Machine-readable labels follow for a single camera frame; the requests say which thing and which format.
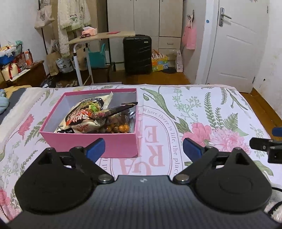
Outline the mixed nuts bag in box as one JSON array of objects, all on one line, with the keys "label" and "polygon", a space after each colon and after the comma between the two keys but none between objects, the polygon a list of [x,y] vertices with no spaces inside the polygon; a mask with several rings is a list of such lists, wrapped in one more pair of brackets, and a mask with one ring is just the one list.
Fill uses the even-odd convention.
[{"label": "mixed nuts bag in box", "polygon": [[136,112],[127,109],[106,118],[105,124],[95,134],[128,134],[135,130]]}]

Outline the pink hanging bag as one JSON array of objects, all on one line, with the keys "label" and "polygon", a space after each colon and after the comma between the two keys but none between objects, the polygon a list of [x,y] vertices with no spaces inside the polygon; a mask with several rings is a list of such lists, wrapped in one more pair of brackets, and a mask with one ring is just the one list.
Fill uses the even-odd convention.
[{"label": "pink hanging bag", "polygon": [[187,15],[187,21],[182,36],[182,45],[188,50],[195,50],[197,43],[197,29],[193,25],[193,19],[193,15]]}]

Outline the beige instant noodle bag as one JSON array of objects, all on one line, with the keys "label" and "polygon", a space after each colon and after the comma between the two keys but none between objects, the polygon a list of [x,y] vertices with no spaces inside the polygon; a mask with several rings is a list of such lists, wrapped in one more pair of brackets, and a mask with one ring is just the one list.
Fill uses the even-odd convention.
[{"label": "beige instant noodle bag", "polygon": [[106,122],[104,111],[109,107],[113,93],[80,101],[59,124],[56,133],[87,134],[99,130]]}]

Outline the brown paper bag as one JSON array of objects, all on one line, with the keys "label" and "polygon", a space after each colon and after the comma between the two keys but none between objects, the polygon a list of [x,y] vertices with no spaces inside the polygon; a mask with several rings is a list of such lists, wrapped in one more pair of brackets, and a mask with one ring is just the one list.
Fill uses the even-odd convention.
[{"label": "brown paper bag", "polygon": [[50,76],[55,76],[59,73],[59,68],[56,61],[61,58],[59,42],[57,40],[51,40],[50,46],[47,48],[47,65]]}]

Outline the colourful cardboard box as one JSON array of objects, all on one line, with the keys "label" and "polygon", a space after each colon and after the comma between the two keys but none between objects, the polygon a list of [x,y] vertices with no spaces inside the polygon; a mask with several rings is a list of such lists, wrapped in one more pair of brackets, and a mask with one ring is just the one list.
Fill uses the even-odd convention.
[{"label": "colourful cardboard box", "polygon": [[169,68],[168,57],[156,50],[152,51],[152,72],[163,71]]}]

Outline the pink cardboard box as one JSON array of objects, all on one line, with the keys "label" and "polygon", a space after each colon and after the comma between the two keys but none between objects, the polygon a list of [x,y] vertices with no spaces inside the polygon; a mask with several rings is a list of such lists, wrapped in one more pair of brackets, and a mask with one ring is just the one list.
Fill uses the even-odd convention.
[{"label": "pink cardboard box", "polygon": [[120,89],[103,89],[103,90],[88,90],[65,92],[58,100],[56,105],[47,116],[42,124],[40,134],[51,147],[57,151],[69,151],[75,146],[86,147],[95,140],[102,138],[105,141],[105,152],[103,158],[133,158],[139,154],[138,146],[138,107],[132,110],[136,113],[133,127],[130,133],[125,134],[67,134],[56,133],[55,130],[65,118],[67,113],[78,102],[90,97],[102,96],[113,93],[113,98],[110,107],[118,106],[122,103],[136,102],[137,89],[135,88],[120,88]]}]

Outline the teal bag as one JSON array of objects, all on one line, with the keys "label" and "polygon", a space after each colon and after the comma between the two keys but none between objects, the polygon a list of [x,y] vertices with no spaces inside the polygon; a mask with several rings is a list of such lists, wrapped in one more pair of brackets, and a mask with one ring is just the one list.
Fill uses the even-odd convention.
[{"label": "teal bag", "polygon": [[89,55],[91,68],[98,69],[98,68],[106,67],[105,48],[106,48],[106,45],[102,44],[100,51],[91,52],[90,49],[88,49],[88,55]]}]

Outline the floral bed sheet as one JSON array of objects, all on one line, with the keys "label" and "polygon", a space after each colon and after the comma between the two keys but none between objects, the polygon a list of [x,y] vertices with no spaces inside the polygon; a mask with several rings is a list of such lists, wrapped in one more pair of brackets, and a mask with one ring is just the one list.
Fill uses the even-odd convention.
[{"label": "floral bed sheet", "polygon": [[[265,152],[252,150],[253,137],[269,135],[245,98],[227,86],[137,85],[139,154],[101,158],[97,164],[112,176],[169,175],[191,164],[183,152],[189,137],[222,151],[241,147],[275,187],[281,187],[281,165],[268,163]],[[24,88],[11,95],[1,115],[1,219],[14,219],[21,208],[14,186],[48,147],[40,134],[47,116],[66,92],[96,91],[102,86]]]}]

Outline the wooden side table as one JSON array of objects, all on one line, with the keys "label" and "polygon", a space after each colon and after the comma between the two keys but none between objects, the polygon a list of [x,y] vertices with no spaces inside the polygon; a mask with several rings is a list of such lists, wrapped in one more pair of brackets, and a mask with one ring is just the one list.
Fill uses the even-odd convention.
[{"label": "wooden side table", "polygon": [[[75,71],[78,79],[79,86],[84,86],[85,83],[91,79],[92,84],[94,83],[93,79],[93,74],[92,74],[92,67],[95,69],[107,69],[107,82],[110,81],[109,78],[109,72],[110,69],[113,67],[115,70],[116,68],[116,63],[111,61],[111,57],[109,57],[109,62],[107,63],[106,60],[106,45],[105,43],[102,44],[101,49],[96,52],[91,52],[89,49],[89,43],[92,41],[101,41],[101,40],[110,40],[110,39],[115,39],[115,38],[125,38],[125,37],[134,37],[135,31],[117,31],[117,32],[103,32],[103,33],[98,33],[97,35],[94,36],[86,36],[84,38],[82,37],[77,37],[66,43],[66,45],[73,45],[73,63],[75,65]],[[77,46],[78,45],[85,45],[84,52],[87,60],[87,69],[89,76],[83,82],[81,73],[80,73],[80,68],[79,68],[79,61],[78,61],[78,55],[77,55]]]}]

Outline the black suitcase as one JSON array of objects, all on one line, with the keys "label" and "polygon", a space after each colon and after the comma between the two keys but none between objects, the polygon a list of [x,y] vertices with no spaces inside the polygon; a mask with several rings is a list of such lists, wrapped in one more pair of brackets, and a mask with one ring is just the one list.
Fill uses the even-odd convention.
[{"label": "black suitcase", "polygon": [[152,72],[152,39],[147,35],[135,35],[123,39],[124,67],[127,76]]}]

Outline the wooden nightstand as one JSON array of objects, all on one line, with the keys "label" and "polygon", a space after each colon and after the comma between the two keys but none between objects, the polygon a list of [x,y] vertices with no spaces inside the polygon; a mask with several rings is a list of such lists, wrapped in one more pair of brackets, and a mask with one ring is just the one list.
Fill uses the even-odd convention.
[{"label": "wooden nightstand", "polygon": [[47,79],[47,75],[44,68],[44,61],[37,61],[34,63],[30,70],[20,76],[15,81],[3,81],[1,83],[1,89],[8,88],[10,86],[23,86],[30,85],[31,87],[40,87],[41,83]]}]

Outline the white door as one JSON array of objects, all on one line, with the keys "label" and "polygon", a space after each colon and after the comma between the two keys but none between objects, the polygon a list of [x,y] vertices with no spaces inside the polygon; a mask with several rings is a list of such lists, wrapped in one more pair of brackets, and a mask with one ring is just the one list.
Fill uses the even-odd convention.
[{"label": "white door", "polygon": [[251,92],[268,36],[269,1],[219,1],[216,38],[207,77]]}]

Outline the white wardrobe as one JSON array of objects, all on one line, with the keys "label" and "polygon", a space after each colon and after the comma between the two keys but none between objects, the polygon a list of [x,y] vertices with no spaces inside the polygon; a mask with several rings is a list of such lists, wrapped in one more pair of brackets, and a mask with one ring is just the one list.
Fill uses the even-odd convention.
[{"label": "white wardrobe", "polygon": [[180,49],[183,1],[107,1],[110,32],[134,31],[152,39],[152,49],[172,54]]}]

